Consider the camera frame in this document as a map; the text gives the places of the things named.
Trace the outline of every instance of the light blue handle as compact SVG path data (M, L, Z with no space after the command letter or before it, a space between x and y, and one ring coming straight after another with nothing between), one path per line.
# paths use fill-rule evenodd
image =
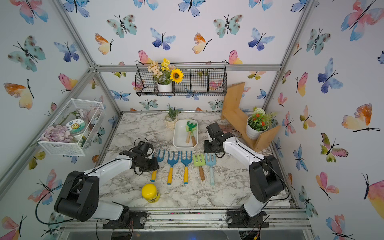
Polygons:
M213 167L210 167L210 174L209 174L210 178L211 178L211 185L215 185L215 179L214 179L214 168Z

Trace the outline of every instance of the yellow lid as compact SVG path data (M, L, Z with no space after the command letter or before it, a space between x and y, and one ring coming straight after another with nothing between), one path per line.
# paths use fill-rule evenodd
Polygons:
M142 188L141 194L145 199L153 199L157 195L157 188L152 183L149 183Z

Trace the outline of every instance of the white wire basket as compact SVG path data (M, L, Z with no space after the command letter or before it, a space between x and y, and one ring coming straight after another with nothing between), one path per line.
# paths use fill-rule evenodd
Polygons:
M85 117L76 117L71 114L79 109L87 111ZM76 137L73 136L73 142L39 141L38 143L50 154L84 157L84 150L91 146L98 135L104 116L104 106L101 102L71 98L50 125L54 127L56 125L70 126L73 123L82 122L86 125L85 131L76 135Z

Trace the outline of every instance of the flower pot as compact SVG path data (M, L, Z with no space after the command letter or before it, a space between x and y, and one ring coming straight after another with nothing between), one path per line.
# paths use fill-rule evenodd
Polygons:
M166 117L164 118L164 122L166 123L166 127L169 128L169 129L175 129L175 125L176 125L176 122L177 122L177 116L176 116L175 120L173 120L173 121L170 121L170 120L171 120L171 118L167 114Z
M157 84L157 89L160 93L169 93L172 92L172 83L168 85L160 85L159 83Z
M265 132L265 131L267 131L267 130L269 129L269 126L268 126L268 128L267 128L266 130L264 130L264 131L257 131L257 130L255 130L255 129L253 129L253 128L251 128L251 127L249 126L249 124L248 124L248 120L249 120L250 118L251 118L251 117L249 117L249 118L247 119L247 122L245 123L245 124L247 125L247 127L246 127L246 133L247 133L248 138L250 138L250 139L252 139L252 140L256 140L256 139L260 136L260 134L262 134L263 132Z

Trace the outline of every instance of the potted plant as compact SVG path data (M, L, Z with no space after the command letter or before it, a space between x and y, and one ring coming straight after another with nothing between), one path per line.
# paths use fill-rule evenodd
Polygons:
M159 66L159 61L153 61L148 66L148 71L153 73L152 76L157 83L157 90L161 93L172 92L172 81L180 83L184 77L180 69L169 64L169 60L164 59L161 66Z
M259 135L272 124L272 114L266 114L262 108L254 108L253 114L247 120L247 136L256 140Z
M175 129L175 125L177 122L177 115L180 113L180 111L176 110L176 108L172 108L170 104L168 104L168 114L165 117L165 123L167 128L169 129Z

